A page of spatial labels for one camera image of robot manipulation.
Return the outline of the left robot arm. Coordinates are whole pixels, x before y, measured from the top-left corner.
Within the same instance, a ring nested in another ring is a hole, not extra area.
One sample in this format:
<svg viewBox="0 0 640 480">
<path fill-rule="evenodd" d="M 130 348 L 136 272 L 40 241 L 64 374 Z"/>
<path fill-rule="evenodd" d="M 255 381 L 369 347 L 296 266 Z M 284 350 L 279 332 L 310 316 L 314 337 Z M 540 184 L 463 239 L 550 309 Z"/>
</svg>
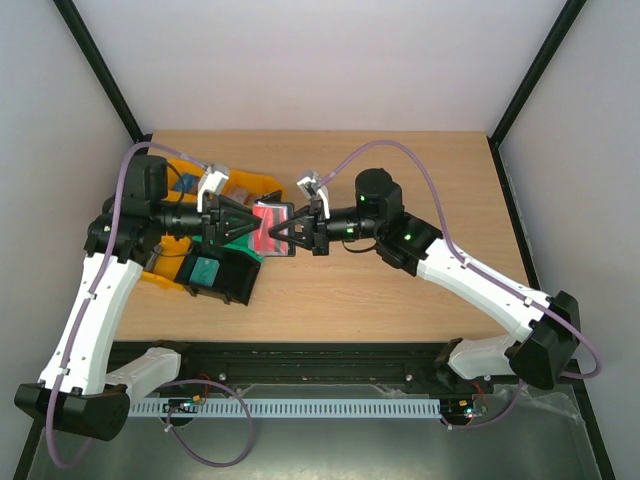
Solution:
<svg viewBox="0 0 640 480">
<path fill-rule="evenodd" d="M 260 224 L 249 208 L 223 196 L 228 168 L 204 167 L 195 201 L 170 202 L 168 167 L 161 156 L 127 156 L 112 205 L 88 229 L 81 283 L 63 334 L 38 380 L 20 384 L 14 396 L 48 431 L 109 441 L 131 406 L 178 377 L 183 350 L 163 344 L 107 371 L 124 307 L 164 236 L 225 245 Z"/>
</svg>

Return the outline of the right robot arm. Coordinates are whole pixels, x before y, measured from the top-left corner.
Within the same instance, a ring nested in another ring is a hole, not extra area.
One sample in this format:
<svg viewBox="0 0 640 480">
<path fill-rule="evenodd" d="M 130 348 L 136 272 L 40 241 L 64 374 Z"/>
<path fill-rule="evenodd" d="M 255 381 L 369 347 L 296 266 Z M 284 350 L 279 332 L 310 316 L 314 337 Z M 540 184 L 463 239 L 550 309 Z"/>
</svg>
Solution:
<svg viewBox="0 0 640 480">
<path fill-rule="evenodd" d="M 381 168 L 367 169 L 354 181 L 355 203 L 332 209 L 316 173 L 301 178 L 310 202 L 269 229 L 271 238 L 292 248 L 326 256 L 332 242 L 371 239 L 391 267 L 433 282 L 493 318 L 505 335 L 483 340 L 457 338 L 436 360 L 436 379 L 445 390 L 470 380 L 515 375 L 531 386 L 551 390 L 565 371 L 579 341 L 577 300 L 527 288 L 448 243 L 437 227 L 407 212 L 402 189 Z"/>
</svg>

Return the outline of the black leather card holder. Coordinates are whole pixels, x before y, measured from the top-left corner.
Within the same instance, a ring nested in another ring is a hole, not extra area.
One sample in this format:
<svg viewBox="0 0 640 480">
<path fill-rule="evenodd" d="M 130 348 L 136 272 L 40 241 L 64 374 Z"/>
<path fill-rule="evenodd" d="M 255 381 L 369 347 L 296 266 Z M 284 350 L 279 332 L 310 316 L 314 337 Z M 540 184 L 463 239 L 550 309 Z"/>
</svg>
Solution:
<svg viewBox="0 0 640 480">
<path fill-rule="evenodd" d="M 252 213 L 261 219 L 261 223 L 249 234 L 248 247 L 260 257 L 293 257 L 295 247 L 281 239 L 282 235 L 288 234 L 288 228 L 281 229 L 281 225 L 293 216 L 294 205 L 257 201 Z"/>
</svg>

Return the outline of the plain red card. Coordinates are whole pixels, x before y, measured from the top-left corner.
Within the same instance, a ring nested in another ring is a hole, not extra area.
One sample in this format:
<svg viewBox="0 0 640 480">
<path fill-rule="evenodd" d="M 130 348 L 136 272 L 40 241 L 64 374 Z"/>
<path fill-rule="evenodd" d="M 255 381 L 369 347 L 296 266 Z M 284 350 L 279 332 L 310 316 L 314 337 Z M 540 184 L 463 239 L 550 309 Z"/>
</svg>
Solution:
<svg viewBox="0 0 640 480">
<path fill-rule="evenodd" d="M 285 257 L 288 246 L 285 242 L 271 237 L 269 230 L 287 218 L 288 208 L 282 203 L 258 202 L 252 213 L 261 219 L 259 228 L 250 235 L 249 246 L 260 256 Z"/>
</svg>

